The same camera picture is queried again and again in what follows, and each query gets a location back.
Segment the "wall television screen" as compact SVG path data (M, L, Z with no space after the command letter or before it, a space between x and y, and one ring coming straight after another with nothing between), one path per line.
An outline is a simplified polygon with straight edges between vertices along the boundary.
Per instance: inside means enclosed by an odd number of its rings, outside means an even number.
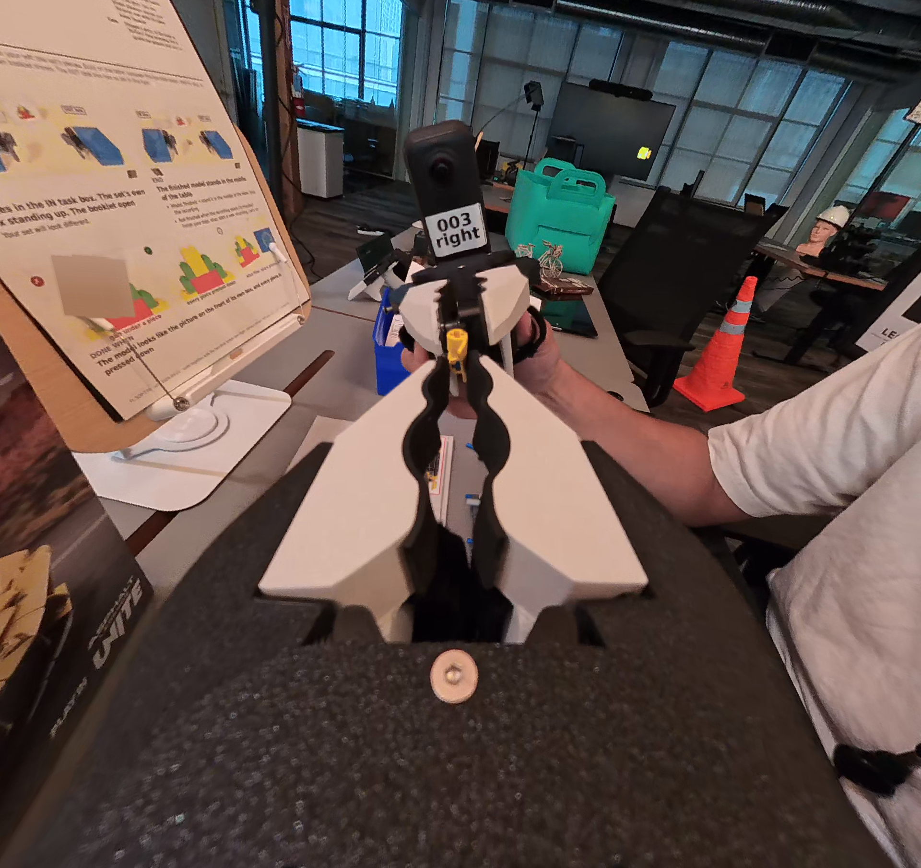
M645 182L653 169L676 108L673 104L615 96L566 82L550 122L547 148L571 139L581 147L576 164L607 179Z

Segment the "person's right forearm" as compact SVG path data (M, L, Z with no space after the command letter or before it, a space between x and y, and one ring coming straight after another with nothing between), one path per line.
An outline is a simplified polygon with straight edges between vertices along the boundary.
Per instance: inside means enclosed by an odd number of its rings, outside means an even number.
M582 440L601 447L685 525L746 517L718 482L703 433L633 410L563 362L543 399Z

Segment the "person's right hand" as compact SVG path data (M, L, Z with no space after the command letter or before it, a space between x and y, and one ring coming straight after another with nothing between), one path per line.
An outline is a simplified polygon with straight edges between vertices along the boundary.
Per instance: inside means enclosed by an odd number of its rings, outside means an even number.
M553 331L542 318L527 311L518 321L512 333L514 356L513 374L515 380L536 397L544 397L560 376L562 365L560 351ZM404 347L401 365L413 372L434 357L415 343L406 333L401 334ZM476 419L476 412L470 406L466 393L449 398L448 412L462 419Z

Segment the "instruction sheet wooden board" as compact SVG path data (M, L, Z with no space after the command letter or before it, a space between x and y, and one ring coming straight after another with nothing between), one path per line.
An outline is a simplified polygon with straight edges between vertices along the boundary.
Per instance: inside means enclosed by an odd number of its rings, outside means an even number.
M171 0L2 0L2 336L73 452L296 332L303 271Z

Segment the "white board stand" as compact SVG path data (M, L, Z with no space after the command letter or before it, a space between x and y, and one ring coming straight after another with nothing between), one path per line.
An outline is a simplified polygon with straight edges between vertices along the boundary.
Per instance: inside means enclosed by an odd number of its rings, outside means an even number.
M291 405L285 392L229 380L135 445L73 456L99 497L182 511L210 496Z

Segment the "dark tablet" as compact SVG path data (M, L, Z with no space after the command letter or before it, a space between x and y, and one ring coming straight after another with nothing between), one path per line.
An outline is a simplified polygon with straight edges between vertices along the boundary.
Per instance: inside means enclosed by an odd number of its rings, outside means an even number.
M554 331L596 339L598 331L582 298L548 300L543 306L543 316Z

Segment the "wooden desk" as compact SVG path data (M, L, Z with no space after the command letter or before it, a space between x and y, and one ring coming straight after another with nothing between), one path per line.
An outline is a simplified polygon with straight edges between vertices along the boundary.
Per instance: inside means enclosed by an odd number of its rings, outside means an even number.
M883 291L887 285L884 280L874 277L846 275L835 270L825 269L818 263L806 262L804 256L793 248L767 238L760 240L754 246L754 254L761 257L763 260L766 259L771 263L780 264L802 275L825 282L860 287L873 291Z

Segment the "black office chair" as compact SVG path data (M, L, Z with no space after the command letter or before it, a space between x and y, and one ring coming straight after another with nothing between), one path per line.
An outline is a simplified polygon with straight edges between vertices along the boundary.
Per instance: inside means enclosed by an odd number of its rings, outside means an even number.
M656 190L598 281L627 360L645 374L649 407L668 398L701 321L787 210L773 203L756 215Z

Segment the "white cabinet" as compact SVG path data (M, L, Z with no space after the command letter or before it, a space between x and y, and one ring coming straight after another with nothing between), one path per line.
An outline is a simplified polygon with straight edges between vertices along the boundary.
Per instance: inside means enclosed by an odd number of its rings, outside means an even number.
M296 125L301 192L322 199L342 196L344 129L302 118Z

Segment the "mannequin head white helmet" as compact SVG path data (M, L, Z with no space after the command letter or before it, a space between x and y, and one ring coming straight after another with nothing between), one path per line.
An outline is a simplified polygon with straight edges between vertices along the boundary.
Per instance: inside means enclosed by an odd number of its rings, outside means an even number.
M806 240L796 247L800 256L820 256L835 235L844 229L851 211L847 206L835 205L823 210L815 219Z

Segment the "framed marker sign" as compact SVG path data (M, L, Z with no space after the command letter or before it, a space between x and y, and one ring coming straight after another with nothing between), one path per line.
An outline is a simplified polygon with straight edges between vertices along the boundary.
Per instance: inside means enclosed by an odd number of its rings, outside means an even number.
M855 347L869 353L915 329L920 323L920 248L892 270Z

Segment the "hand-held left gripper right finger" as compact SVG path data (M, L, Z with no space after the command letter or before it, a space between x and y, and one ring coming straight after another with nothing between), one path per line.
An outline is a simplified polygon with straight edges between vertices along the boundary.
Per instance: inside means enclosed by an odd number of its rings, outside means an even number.
M604 484L616 466L490 358L471 358L473 447L486 468L472 565L511 605L502 640L524 643L550 607L638 595L648 585Z

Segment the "orange traffic cone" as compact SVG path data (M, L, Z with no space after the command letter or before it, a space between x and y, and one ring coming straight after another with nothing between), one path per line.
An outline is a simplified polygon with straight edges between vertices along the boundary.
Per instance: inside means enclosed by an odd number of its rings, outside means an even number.
M757 278L749 275L691 371L673 383L673 390L708 413L744 400L734 386L749 321Z

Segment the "yellow lego connector piece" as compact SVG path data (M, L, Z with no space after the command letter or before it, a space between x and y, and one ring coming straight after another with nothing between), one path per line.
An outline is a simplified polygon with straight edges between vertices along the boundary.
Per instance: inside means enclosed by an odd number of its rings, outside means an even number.
M449 393L452 397L461 394L461 387L467 382L467 359L469 337L461 326L454 326L445 332L445 357L451 373Z

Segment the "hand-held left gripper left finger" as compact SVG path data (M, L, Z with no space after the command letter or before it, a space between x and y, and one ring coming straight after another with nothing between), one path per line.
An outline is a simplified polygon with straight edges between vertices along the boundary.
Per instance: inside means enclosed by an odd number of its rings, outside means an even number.
M447 361L428 361L339 434L258 584L272 598L367 609L408 642L411 597L437 569L440 527L426 471L441 448Z

